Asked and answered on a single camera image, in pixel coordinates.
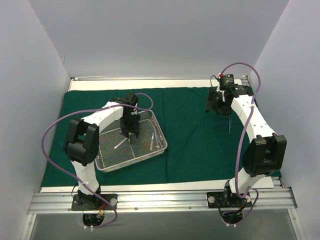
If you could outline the metal mesh instrument tray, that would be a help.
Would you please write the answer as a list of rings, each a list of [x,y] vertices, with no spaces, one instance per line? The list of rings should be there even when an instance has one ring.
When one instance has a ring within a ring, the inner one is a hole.
[[[120,120],[117,119],[99,134],[98,155],[95,158],[95,165],[98,170],[108,173],[128,167],[138,162],[145,161],[164,153],[168,143],[161,130],[158,120],[152,110],[141,111],[139,121],[139,135],[131,135],[131,144],[128,140],[120,147],[114,147],[126,139],[120,133]],[[150,151],[152,133],[156,132],[159,143],[159,150]]]

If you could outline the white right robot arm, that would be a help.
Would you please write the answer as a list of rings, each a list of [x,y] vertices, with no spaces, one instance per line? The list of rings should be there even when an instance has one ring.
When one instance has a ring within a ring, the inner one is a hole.
[[[205,112],[229,116],[236,113],[243,125],[230,189],[222,193],[223,203],[234,206],[260,179],[282,168],[287,139],[273,130],[260,113],[256,93],[249,86],[234,85],[224,90],[210,87]]]

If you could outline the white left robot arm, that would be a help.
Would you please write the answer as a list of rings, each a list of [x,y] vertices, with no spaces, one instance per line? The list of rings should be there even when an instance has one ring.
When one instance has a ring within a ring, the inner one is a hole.
[[[78,180],[78,198],[90,210],[100,206],[100,185],[96,178],[95,158],[99,152],[100,131],[120,120],[120,134],[139,136],[139,98],[128,93],[125,98],[112,98],[99,110],[84,118],[70,121],[63,150],[71,161]]]

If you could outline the green surgical drape cloth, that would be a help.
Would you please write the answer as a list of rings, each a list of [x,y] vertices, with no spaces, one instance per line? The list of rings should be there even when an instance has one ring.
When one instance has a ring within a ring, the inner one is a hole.
[[[103,186],[146,185],[227,180],[235,175],[236,157],[243,125],[231,116],[205,112],[206,87],[138,89],[139,106],[151,107],[167,141],[164,153],[112,171],[97,171]],[[66,92],[49,153],[42,187],[74,186],[74,167],[63,151],[70,113],[87,115],[88,109],[103,107],[113,97],[123,98],[126,90]],[[229,118],[232,118],[228,134]]]

